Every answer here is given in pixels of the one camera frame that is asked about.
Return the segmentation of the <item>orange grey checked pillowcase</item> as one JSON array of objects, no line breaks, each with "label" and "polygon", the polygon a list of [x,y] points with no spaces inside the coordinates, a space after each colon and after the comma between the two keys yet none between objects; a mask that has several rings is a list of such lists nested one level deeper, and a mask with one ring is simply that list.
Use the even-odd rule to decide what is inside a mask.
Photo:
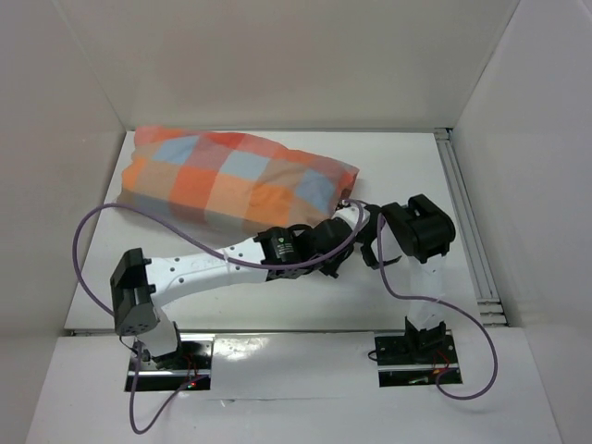
[{"label": "orange grey checked pillowcase", "polygon": [[252,236],[317,226],[351,196],[358,174],[248,133],[140,127],[117,200],[170,223]]}]

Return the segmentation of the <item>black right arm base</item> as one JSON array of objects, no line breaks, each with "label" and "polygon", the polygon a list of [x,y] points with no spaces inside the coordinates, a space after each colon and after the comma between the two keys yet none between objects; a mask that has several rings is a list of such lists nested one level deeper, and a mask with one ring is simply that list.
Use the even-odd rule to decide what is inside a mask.
[{"label": "black right arm base", "polygon": [[453,336],[427,351],[413,351],[403,333],[378,334],[367,353],[376,364],[381,388],[462,384],[463,377]]}]

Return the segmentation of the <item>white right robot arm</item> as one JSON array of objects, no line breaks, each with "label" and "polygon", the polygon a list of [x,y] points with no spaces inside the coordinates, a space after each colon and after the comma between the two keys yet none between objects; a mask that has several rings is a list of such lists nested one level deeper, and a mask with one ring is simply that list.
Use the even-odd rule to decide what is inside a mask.
[{"label": "white right robot arm", "polygon": [[[450,216],[423,194],[407,204],[370,204],[370,214],[358,241],[364,262],[372,269],[394,265],[406,257],[410,267],[411,292],[435,300],[443,295],[442,269],[456,228]],[[435,302],[410,303],[405,318],[403,350],[415,363],[425,362],[444,340],[446,325]]]}]

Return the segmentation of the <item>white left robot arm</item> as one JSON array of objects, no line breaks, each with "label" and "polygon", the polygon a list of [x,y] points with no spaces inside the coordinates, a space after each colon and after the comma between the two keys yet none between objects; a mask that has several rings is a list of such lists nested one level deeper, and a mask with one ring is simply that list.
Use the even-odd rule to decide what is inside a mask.
[{"label": "white left robot arm", "polygon": [[334,278],[351,254],[360,227],[335,216],[314,228],[270,228],[212,253],[147,258],[140,248],[128,250],[110,278],[115,332],[137,338],[159,367],[173,368],[183,348],[164,306],[200,292],[296,279],[316,271]]}]

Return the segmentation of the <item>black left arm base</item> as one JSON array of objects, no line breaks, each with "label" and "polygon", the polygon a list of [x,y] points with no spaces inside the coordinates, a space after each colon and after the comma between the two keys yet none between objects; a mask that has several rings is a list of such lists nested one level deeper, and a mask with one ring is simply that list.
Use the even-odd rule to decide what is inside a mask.
[{"label": "black left arm base", "polygon": [[212,383],[214,337],[182,334],[180,349],[166,357],[154,358],[142,347],[136,390],[173,392],[182,384],[188,391],[207,391]]}]

